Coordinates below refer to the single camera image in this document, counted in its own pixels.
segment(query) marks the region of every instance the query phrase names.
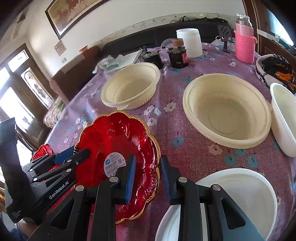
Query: white container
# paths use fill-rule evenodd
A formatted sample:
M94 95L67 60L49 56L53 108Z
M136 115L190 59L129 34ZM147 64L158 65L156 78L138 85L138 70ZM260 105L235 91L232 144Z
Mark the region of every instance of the white container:
M159 78L154 64L129 65L108 79L101 92L102 102L118 110L140 107L154 95Z
M200 40L198 29L184 28L179 29L176 32L177 38L183 39L188 58L197 58L202 55L202 42Z
M264 141L271 106L247 81L228 74L207 74L187 85L184 112L204 136L223 146L244 149Z
M278 83L270 85L270 93L274 137L287 156L296 157L296 97Z
M196 184L206 187L219 184L247 215L265 240L269 238L276 221L277 201L273 187L264 176L245 168L231 168L204 177ZM178 241L180 206L169 207L158 226L155 241ZM200 211L202 238L203 241L208 241L203 203L200 204Z

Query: purple tablecloth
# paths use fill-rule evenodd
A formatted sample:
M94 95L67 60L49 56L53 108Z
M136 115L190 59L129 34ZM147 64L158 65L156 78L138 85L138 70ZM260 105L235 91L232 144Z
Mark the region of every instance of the purple tablecloth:
M145 105L129 110L131 115L143 118L157 139L161 154L166 154L172 166L193 181L207 175L234 167L252 169L264 175L272 184L277 199L278 212L269 240L277 240L286 228L295 208L296 159L286 156L277 145L270 130L260 145L250 149L232 149L220 146L200 134L188 121L183 111L184 90L193 79L210 73L224 73L240 77L255 86L271 101L269 89L257 78L255 66L240 62L231 54L223 53L222 45L203 44L204 56L189 59L184 69L171 69L167 54L162 54L165 66L155 95ZM55 152L76 144L84 127L99 114L111 113L100 93L106 80L114 72L99 72L70 102L53 128L48 143ZM118 241L152 241L158 225L169 208L162 186L146 212L138 219L116 226Z

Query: dark sofa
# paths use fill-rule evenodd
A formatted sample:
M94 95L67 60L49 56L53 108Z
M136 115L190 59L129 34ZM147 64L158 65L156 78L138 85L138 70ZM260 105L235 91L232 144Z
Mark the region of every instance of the dark sofa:
M116 58L118 54L125 55L138 51L144 45L147 48L160 47L164 40L177 38L176 30L182 28L197 28L201 41L211 43L219 35L218 25L229 26L228 22L224 19L204 18L196 21L170 23L148 28L105 44L102 49L102 56L107 57L111 55Z

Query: red plate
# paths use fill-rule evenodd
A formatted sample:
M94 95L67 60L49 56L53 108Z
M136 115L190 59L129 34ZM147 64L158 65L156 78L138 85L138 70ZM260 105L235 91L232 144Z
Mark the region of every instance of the red plate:
M160 149L145 121L123 111L101 115L82 131L75 147L91 150L90 158L76 168L77 183L86 187L107 179L110 161L118 164L124 161L121 155L125 161L129 155L135 155L136 173L131 200L128 205L116 206L116 223L136 219L144 213L160 185Z
M52 150L52 147L50 144L46 143L45 145L41 145L37 152L34 153L32 157L32 161L38 159L39 157L44 156L45 154L53 155L54 151Z

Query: black wire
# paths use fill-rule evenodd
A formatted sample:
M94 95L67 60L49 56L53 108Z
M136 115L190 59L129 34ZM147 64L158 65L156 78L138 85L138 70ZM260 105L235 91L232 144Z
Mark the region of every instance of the black wire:
M159 50L159 49L161 49L161 47L160 47L160 48L158 48L157 50ZM155 51L157 51L157 50L153 50L153 51L150 51L150 52L155 52Z

